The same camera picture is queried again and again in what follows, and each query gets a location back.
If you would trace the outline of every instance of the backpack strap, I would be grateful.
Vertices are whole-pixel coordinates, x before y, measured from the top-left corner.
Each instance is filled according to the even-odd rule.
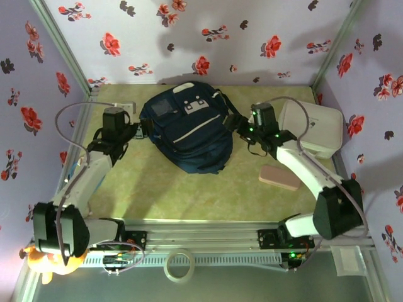
[[[232,111],[232,113],[234,113],[236,115],[240,114],[239,111],[237,110],[237,108],[235,108],[234,104],[231,103],[229,98],[224,93],[222,93],[222,91],[220,89],[216,89],[215,91],[217,91],[224,98],[225,104]]]

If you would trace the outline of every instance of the tape roll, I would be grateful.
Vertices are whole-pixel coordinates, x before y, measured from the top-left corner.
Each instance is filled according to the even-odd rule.
[[[186,275],[182,276],[182,277],[175,277],[171,274],[171,270],[169,269],[169,263],[171,262],[171,260],[177,256],[177,255],[184,255],[186,258],[189,259],[189,263],[190,263],[190,267],[188,272],[186,273]],[[187,250],[174,250],[172,251],[165,259],[165,264],[164,264],[164,273],[165,276],[171,280],[172,282],[175,283],[185,283],[188,282],[190,280],[190,278],[192,277],[193,273],[195,271],[195,258],[194,256],[189,253]]]

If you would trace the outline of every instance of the electrical outlet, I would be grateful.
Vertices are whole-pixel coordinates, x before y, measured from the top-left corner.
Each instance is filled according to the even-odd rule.
[[[120,107],[125,110],[128,115],[130,116],[130,122],[134,122],[134,114],[136,113],[136,103],[135,102],[129,102],[129,103],[113,103],[115,107]],[[127,116],[125,117],[125,122],[128,123],[128,118]]]

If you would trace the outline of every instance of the white plastic container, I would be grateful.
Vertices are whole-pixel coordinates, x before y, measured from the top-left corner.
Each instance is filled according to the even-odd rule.
[[[330,159],[343,143],[343,116],[340,111],[301,102],[309,115],[309,130],[301,145],[319,159]],[[278,118],[278,126],[299,137],[305,130],[306,117],[302,108],[288,100]]]

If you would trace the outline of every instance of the stuffed toy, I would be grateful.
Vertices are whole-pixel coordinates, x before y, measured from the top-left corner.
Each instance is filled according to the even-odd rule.
[[[53,273],[67,275],[74,272],[84,262],[88,253],[88,250],[86,250],[80,257],[69,257],[67,266],[64,266],[61,255],[39,252],[34,245],[22,251],[28,256],[30,269],[42,273],[42,284],[48,284],[52,280]]]

